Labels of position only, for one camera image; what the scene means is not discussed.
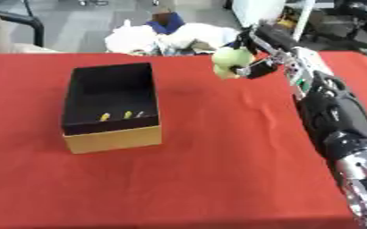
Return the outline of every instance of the floor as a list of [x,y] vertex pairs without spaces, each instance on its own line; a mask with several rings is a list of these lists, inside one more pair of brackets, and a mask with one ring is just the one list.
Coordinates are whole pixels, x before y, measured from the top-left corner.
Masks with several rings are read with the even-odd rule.
[[[222,9],[225,0],[160,0],[161,4],[177,11],[187,22],[203,22],[217,26],[238,28],[232,12]],[[78,0],[30,0],[33,12],[46,27],[46,47],[62,52],[104,52],[104,38],[113,28],[130,19],[141,25],[150,19],[155,7],[151,0],[110,0],[107,6],[80,6]],[[0,0],[0,9],[26,13],[20,0]],[[29,27],[7,22],[15,42],[31,43]],[[346,33],[343,26],[329,27],[336,33]],[[359,40],[367,42],[367,33]],[[307,43],[319,49],[319,44]]]

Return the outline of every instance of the small yellow object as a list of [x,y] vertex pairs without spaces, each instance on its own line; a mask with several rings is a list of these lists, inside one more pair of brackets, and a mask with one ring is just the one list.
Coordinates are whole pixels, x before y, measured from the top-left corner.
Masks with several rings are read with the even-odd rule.
[[124,119],[130,119],[132,115],[133,115],[132,111],[127,111],[125,112]]
[[110,117],[111,117],[111,114],[110,114],[110,113],[104,113],[103,115],[101,115],[100,121],[101,121],[101,122],[105,122],[105,121],[107,121]]

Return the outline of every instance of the yellow toy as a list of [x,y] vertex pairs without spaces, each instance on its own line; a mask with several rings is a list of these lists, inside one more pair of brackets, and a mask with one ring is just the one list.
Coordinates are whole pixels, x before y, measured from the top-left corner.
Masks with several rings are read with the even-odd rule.
[[105,122],[105,121],[107,121],[110,117],[111,117],[111,114],[110,114],[110,113],[104,113],[103,115],[101,115],[100,121],[101,121],[101,122]]

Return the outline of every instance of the red tablecloth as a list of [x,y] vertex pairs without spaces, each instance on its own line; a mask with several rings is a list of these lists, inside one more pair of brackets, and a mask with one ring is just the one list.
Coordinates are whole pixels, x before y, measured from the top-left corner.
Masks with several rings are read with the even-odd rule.
[[[323,57],[367,105],[367,58]],[[164,144],[72,155],[72,69],[134,62],[153,65]],[[211,69],[206,56],[0,55],[0,227],[355,228],[282,72]]]

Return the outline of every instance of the open box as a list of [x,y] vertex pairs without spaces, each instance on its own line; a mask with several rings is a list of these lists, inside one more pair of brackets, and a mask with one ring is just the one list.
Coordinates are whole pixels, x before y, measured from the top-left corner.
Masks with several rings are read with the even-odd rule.
[[[105,115],[109,118],[102,122]],[[160,144],[161,127],[151,65],[75,69],[62,125],[72,153]]]

